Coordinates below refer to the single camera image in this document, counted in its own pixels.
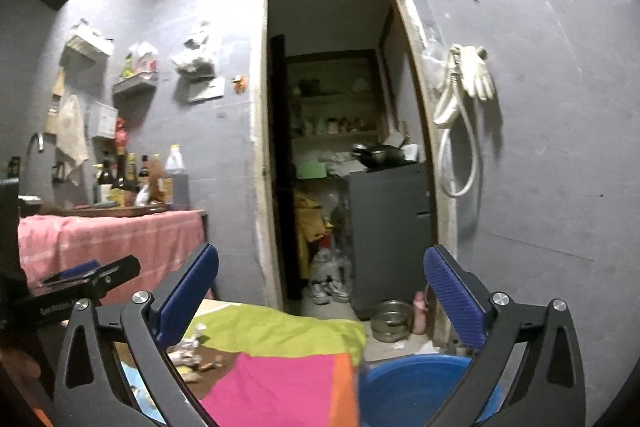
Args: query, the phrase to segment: pink cloth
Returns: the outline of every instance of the pink cloth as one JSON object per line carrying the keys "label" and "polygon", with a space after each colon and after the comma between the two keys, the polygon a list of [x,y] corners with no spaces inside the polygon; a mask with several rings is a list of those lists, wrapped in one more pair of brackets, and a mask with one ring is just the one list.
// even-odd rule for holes
{"label": "pink cloth", "polygon": [[20,220],[18,240],[20,264],[30,282],[92,259],[104,265],[136,256],[140,275],[102,300],[112,304],[155,288],[204,241],[204,230],[195,210],[141,217],[31,216]]}
{"label": "pink cloth", "polygon": [[327,427],[334,358],[240,353],[201,404],[220,427]]}

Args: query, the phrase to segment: faucet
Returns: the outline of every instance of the faucet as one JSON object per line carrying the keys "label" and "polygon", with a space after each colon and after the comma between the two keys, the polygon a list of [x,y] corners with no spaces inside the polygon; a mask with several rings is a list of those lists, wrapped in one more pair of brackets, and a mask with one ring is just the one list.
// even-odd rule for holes
{"label": "faucet", "polygon": [[31,148],[31,144],[33,143],[34,138],[38,140],[38,153],[39,154],[44,153],[44,138],[42,137],[42,133],[40,132],[35,132],[31,135],[31,138],[29,139],[29,145],[27,146],[27,150]]}

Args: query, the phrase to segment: gray cabinet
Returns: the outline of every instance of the gray cabinet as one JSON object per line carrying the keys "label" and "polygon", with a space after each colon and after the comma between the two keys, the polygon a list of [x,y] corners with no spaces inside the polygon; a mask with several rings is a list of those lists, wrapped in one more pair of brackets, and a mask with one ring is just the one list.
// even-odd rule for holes
{"label": "gray cabinet", "polygon": [[424,289],[422,258],[433,244],[428,176],[426,164],[349,176],[351,304],[360,320],[384,299],[412,302]]}

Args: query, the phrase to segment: floor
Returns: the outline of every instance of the floor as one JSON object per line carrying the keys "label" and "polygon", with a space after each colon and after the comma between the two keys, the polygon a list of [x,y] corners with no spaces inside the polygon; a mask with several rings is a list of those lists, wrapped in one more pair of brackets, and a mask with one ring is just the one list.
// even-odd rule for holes
{"label": "floor", "polygon": [[[350,304],[343,304],[331,301],[329,304],[317,305],[311,300],[311,297],[305,293],[302,301],[289,301],[287,303],[289,309],[287,312],[293,315],[303,317],[315,317],[316,319],[348,319],[357,321],[353,308]],[[433,347],[426,335],[414,335],[413,333],[405,341],[390,344],[377,341],[371,334],[371,325],[369,321],[362,322],[367,332],[367,343],[364,348],[364,359],[369,363],[376,363],[382,360],[396,359],[407,355],[414,355],[418,351],[422,353],[439,353]]]}

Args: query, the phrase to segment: wooden tray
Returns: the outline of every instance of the wooden tray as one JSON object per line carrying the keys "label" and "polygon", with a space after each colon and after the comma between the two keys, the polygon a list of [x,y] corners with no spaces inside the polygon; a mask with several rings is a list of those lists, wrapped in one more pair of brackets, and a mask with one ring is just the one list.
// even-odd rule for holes
{"label": "wooden tray", "polygon": [[164,212],[164,204],[147,204],[145,206],[116,206],[114,208],[78,208],[62,210],[60,216],[67,217],[138,217]]}

